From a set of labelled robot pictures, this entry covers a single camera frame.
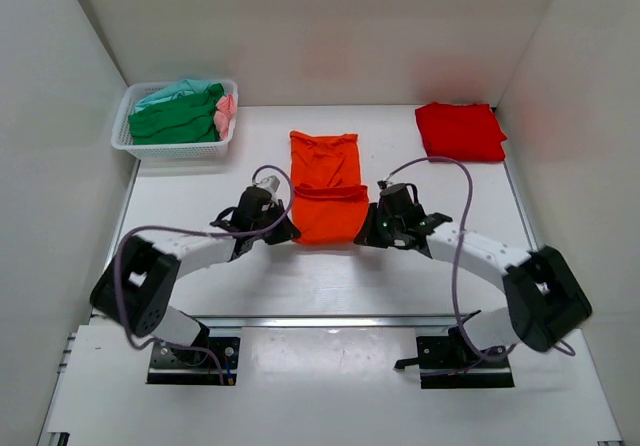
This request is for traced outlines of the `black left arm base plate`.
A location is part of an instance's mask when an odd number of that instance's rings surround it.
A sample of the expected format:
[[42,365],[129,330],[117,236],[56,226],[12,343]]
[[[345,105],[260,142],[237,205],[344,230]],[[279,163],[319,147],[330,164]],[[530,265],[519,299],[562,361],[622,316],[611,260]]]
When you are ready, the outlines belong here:
[[239,328],[213,328],[206,348],[208,354],[176,350],[165,343],[154,345],[147,368],[146,383],[150,385],[187,385],[232,387],[238,382],[241,347]]

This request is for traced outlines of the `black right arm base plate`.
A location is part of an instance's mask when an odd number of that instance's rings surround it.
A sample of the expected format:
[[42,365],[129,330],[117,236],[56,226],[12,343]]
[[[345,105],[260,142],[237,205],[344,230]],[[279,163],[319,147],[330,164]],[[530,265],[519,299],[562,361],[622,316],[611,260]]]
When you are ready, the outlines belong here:
[[398,359],[394,370],[415,369],[423,390],[510,389],[515,387],[508,359],[481,360],[460,352],[448,335],[448,328],[419,327],[415,330],[415,352]]

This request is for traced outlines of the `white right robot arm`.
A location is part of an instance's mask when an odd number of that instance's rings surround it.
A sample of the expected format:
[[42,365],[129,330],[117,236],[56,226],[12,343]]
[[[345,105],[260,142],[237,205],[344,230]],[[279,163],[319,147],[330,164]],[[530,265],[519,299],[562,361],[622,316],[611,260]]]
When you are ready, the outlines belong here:
[[523,344],[545,353],[560,345],[593,313],[592,305],[563,255],[555,248],[510,247],[464,230],[451,217],[428,214],[411,183],[384,187],[368,207],[355,244],[416,251],[454,272],[464,270],[496,287],[505,306],[458,315],[448,335],[449,357],[471,366],[499,347]]

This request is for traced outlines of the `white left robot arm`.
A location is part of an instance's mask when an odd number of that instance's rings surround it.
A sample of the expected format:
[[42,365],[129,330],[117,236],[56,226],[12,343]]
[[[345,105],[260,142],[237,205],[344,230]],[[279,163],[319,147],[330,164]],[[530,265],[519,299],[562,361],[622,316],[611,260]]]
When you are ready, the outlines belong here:
[[209,328],[169,305],[182,277],[237,260],[255,242],[278,245],[301,236],[271,187],[249,186],[210,227],[151,242],[135,233],[113,257],[90,295],[92,307],[123,326],[128,338],[161,342],[188,364],[209,353]]

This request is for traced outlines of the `orange t shirt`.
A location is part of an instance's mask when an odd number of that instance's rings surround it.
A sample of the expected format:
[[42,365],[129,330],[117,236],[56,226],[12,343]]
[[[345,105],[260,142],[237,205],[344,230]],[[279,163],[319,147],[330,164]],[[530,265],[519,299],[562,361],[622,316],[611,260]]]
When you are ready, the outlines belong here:
[[306,246],[352,242],[369,208],[362,183],[358,136],[290,133],[293,223]]

